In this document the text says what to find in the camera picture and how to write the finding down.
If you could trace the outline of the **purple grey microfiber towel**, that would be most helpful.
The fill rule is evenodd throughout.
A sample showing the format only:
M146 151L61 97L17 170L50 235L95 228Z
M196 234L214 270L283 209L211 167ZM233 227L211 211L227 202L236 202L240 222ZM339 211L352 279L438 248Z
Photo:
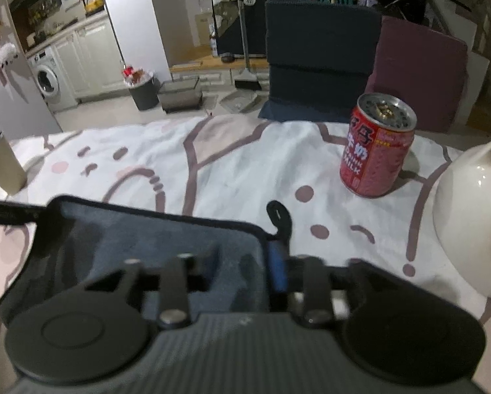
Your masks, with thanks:
M209 292L191 295L194 313L247 312L269 309L272 282L269 253L287 249L293 221L276 200L267 205L276 231L269 234L247 222L220 221L151 212L59 196L45 207L3 205L7 225L36 226L29 256L15 281L0 298L5 325L24 312L82 282L113 273L130 259L146 270L181 253L216 248L220 267Z

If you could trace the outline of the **bear pattern tablecloth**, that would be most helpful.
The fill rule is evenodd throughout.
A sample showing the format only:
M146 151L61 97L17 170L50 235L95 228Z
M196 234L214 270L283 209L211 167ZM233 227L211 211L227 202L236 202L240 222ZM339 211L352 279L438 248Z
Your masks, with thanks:
M487 344L475 381L491 393L491 299L448 261L432 219L443 171L472 143L417 136L392 192L364 199L340 180L346 134L344 124L217 116L29 137L11 143L28 175L15 200L68 194L265 231L278 200L293 218L292 252L371 261L478 317Z

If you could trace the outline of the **red milk drink can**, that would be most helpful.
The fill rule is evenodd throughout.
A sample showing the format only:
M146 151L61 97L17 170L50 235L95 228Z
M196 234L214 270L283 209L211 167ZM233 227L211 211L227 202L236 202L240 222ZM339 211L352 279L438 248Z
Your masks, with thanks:
M417 115L403 100L390 94L358 97L352 110L340 177L362 197L388 193L414 141Z

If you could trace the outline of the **white ceramic cat figurine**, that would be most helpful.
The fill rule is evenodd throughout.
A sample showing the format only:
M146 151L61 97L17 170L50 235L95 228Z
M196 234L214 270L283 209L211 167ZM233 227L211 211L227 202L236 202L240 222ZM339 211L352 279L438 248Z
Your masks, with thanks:
M435 192L433 225L457 272L491 297L491 142L465 151L445 170Z

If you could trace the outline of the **grey step stool box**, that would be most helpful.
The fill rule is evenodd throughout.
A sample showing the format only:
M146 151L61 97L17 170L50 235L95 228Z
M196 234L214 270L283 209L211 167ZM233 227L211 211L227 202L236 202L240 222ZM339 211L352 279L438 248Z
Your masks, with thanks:
M199 77L164 82L159 87L157 95L166 114L200 109L203 99Z

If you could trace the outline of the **broom with dustpan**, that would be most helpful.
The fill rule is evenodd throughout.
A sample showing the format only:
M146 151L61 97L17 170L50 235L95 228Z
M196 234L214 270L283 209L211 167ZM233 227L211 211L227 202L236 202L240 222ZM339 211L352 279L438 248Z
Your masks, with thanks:
M257 75L253 74L251 69L244 3L242 0L237 0L237 3L245 65L244 69L234 79L235 90L221 100L223 108L231 114L249 111L258 98L257 93L262 90Z

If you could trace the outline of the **grey trash bin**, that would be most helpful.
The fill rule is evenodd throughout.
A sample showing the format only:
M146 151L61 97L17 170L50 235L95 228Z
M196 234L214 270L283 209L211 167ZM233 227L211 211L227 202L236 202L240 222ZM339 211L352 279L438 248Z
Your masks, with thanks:
M123 82L138 111L154 109L159 104L152 71L134 69L133 66L126 65L123 67Z

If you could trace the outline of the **beige paper cup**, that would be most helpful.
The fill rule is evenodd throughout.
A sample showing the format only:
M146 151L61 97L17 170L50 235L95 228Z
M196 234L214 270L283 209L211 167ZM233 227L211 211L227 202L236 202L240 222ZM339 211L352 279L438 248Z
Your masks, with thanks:
M27 182L24 168L17 160L12 147L0 132L0 188L9 196L18 193Z

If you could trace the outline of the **dark blue chair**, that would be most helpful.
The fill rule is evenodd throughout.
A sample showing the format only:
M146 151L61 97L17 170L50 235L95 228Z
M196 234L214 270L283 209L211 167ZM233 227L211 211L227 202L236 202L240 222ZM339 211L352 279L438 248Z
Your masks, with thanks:
M269 99L259 117L347 123L373 72L382 16L373 8L268 0Z

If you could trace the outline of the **white washing machine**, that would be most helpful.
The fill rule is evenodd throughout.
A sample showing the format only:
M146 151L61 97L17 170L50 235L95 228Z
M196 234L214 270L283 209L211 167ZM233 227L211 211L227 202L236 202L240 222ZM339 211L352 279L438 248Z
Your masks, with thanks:
M74 109L77 100L65 79L55 53L50 46L38 51L28 59L34 81L52 113Z

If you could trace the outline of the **white kitchen cabinets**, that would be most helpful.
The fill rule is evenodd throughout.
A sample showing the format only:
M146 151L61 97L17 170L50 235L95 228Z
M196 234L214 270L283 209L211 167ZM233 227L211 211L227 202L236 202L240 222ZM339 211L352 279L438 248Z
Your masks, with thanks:
M74 98L119 92L123 58L106 11L76 22L26 53L33 57L49 48Z

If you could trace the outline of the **maroon chair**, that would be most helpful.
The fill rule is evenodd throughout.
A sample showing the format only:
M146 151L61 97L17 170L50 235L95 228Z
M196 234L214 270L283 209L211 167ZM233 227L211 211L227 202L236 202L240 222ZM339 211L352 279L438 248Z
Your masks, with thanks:
M467 83L464 41L407 20L382 18L367 93L395 96L417 115L417 129L446 133Z

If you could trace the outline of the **black have a nice day cabinet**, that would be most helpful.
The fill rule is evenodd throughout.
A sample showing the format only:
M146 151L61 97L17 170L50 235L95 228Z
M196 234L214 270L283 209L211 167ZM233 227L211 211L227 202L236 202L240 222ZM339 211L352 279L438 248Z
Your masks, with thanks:
M246 41L249 56L263 58L266 55L266 14L267 0L253 0L243 4ZM215 41L219 56L233 54L243 57L240 16L237 0L213 0L213 19L216 21Z

